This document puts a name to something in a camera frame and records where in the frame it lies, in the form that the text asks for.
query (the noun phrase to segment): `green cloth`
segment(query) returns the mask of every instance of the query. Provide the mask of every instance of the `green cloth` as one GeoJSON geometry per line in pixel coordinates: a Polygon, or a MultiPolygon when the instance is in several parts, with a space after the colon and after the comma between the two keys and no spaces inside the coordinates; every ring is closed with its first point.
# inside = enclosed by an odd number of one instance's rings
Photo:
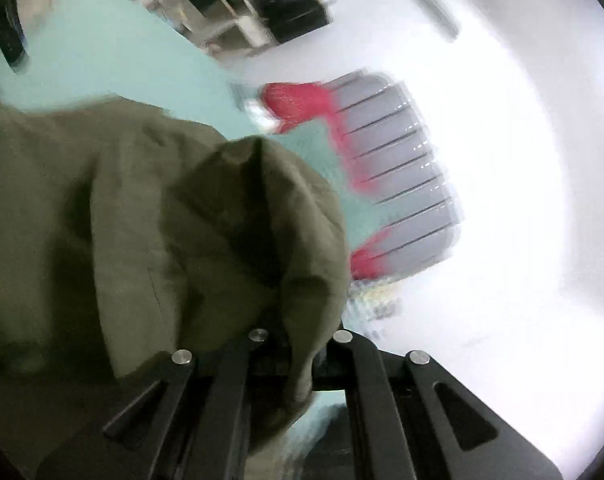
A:
{"type": "MultiPolygon", "coordinates": [[[[160,352],[220,348],[269,312],[290,343],[293,413],[339,325],[348,262],[336,192],[277,142],[228,142],[127,100],[0,105],[0,426],[6,378],[111,384],[160,352]]],[[[17,432],[15,456],[34,431],[17,432]]]]}

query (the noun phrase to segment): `metal screw head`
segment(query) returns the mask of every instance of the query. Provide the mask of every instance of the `metal screw head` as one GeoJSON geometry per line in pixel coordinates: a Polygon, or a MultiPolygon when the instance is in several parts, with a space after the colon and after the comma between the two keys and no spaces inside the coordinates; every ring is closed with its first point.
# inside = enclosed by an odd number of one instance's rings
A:
{"type": "Polygon", "coordinates": [[[249,332],[249,339],[256,343],[264,343],[269,337],[269,331],[265,328],[254,328],[249,332]]]}
{"type": "Polygon", "coordinates": [[[176,365],[187,365],[191,362],[192,358],[193,354],[184,349],[173,352],[173,355],[171,356],[171,359],[176,365]]]}
{"type": "Polygon", "coordinates": [[[431,356],[422,350],[413,350],[409,354],[409,359],[416,365],[427,365],[431,361],[431,356]]]}
{"type": "Polygon", "coordinates": [[[336,330],[333,334],[333,340],[338,343],[350,343],[353,335],[348,330],[336,330]]]}

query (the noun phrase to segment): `teal wall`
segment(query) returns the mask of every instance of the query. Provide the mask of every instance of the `teal wall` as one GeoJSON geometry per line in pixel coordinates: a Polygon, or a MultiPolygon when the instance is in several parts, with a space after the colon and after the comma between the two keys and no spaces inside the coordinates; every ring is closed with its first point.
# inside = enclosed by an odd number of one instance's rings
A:
{"type": "Polygon", "coordinates": [[[116,94],[210,124],[229,139],[253,133],[229,75],[166,23],[129,0],[57,0],[17,73],[0,53],[0,100],[48,110],[116,94]]]}

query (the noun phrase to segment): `floor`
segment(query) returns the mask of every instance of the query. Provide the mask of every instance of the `floor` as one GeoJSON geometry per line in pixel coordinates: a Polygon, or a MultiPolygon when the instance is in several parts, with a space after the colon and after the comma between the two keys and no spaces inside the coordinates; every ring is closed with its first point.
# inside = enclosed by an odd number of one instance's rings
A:
{"type": "Polygon", "coordinates": [[[604,442],[604,310],[572,287],[575,205],[562,130],[490,13],[443,0],[332,0],[326,28],[230,65],[253,84],[368,67],[404,81],[465,221],[450,258],[400,285],[381,347],[431,353],[573,480],[604,442]]]}

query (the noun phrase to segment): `black metal bracket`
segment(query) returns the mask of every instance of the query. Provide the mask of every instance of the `black metal bracket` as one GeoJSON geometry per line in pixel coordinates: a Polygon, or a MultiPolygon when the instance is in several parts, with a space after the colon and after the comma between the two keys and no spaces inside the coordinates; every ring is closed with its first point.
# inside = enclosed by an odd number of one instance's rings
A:
{"type": "MultiPolygon", "coordinates": [[[[184,355],[166,359],[143,387],[48,456],[37,480],[242,479],[255,391],[283,382],[286,353],[244,335],[220,352],[184,355]]],[[[381,352],[339,330],[316,357],[313,388],[345,390],[360,480],[562,478],[424,352],[381,352]]]]}

